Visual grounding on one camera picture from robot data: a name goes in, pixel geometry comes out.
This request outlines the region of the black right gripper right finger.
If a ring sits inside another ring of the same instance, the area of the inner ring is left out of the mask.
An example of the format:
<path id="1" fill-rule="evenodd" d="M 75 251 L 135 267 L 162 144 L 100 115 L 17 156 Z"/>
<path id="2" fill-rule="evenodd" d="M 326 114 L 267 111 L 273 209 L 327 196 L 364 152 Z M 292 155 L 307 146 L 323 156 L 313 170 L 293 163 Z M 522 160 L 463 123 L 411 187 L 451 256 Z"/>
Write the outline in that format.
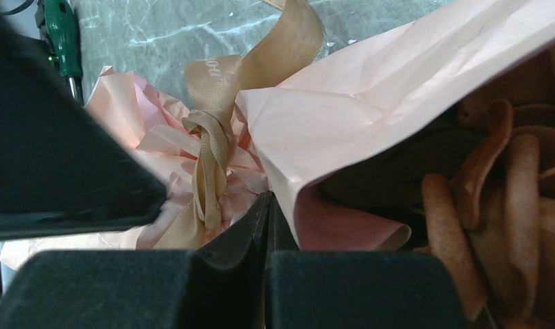
<path id="1" fill-rule="evenodd" d="M 415 252 L 302 252 L 269 204 L 267 328 L 466 328 L 442 262 Z"/>

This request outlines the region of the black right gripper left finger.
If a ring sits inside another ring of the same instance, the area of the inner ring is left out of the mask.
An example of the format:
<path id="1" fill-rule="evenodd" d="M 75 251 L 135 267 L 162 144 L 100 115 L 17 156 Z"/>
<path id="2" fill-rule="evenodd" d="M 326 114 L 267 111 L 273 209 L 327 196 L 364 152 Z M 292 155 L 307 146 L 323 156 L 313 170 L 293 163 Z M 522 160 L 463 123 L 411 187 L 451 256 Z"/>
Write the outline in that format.
<path id="1" fill-rule="evenodd" d="M 262 328 L 270 193 L 197 250 L 53 250 L 0 301 L 0 328 Z"/>

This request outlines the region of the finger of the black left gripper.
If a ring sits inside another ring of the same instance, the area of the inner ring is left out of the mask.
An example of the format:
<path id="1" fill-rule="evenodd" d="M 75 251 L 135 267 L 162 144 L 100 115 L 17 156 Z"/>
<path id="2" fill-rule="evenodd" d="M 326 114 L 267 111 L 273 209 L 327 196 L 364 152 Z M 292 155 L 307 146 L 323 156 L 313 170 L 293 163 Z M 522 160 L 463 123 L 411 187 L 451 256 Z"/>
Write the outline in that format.
<path id="1" fill-rule="evenodd" d="M 143 226 L 166 193 L 0 15 L 0 241 Z"/>

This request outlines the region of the brown ribbon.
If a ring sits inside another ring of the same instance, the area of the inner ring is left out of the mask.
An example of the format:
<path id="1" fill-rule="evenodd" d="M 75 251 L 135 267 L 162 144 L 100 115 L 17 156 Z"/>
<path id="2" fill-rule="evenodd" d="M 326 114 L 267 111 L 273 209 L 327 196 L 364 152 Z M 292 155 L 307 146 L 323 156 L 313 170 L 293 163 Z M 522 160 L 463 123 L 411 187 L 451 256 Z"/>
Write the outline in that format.
<path id="1" fill-rule="evenodd" d="M 244 58 L 223 56 L 184 67 L 195 109 L 182 124 L 200 137 L 193 199 L 155 242 L 156 249 L 198 248 L 207 231 L 221 227 L 219 199 L 237 146 L 230 122 L 238 92 L 277 86 L 308 66 L 322 46 L 321 23 L 307 1 L 272 1 L 271 5 L 282 9 L 281 16 Z"/>

